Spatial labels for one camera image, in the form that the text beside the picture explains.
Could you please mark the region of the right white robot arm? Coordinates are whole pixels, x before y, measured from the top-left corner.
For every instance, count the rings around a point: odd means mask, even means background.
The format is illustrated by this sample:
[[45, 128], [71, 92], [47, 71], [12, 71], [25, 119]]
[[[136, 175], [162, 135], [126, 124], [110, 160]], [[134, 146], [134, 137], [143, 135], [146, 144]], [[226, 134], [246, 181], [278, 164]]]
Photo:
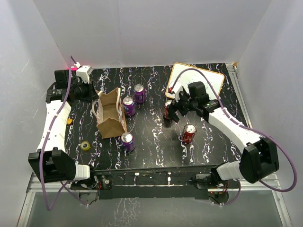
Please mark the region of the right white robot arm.
[[207, 123], [216, 127], [241, 152], [240, 161], [225, 162], [211, 170], [211, 182], [221, 188], [231, 179], [245, 179], [255, 183], [279, 169], [276, 145], [268, 138], [246, 129], [217, 99], [211, 100], [203, 82], [193, 82], [188, 89], [176, 82], [171, 83], [168, 92], [174, 99], [168, 106], [168, 116], [179, 121], [176, 112], [182, 116], [194, 111]]

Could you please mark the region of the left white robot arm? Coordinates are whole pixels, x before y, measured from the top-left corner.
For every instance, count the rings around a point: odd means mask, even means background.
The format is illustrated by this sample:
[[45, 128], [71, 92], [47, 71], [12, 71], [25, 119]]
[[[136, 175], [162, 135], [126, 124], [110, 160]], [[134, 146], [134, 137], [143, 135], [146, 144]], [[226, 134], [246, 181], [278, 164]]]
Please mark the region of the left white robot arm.
[[81, 181], [94, 188], [98, 177], [88, 165], [80, 165], [65, 150], [67, 120], [74, 101], [91, 103], [98, 99], [94, 82], [89, 78], [93, 69], [84, 65], [77, 70], [56, 70], [55, 82], [46, 93], [45, 127], [37, 151], [28, 155], [28, 162], [39, 181]]

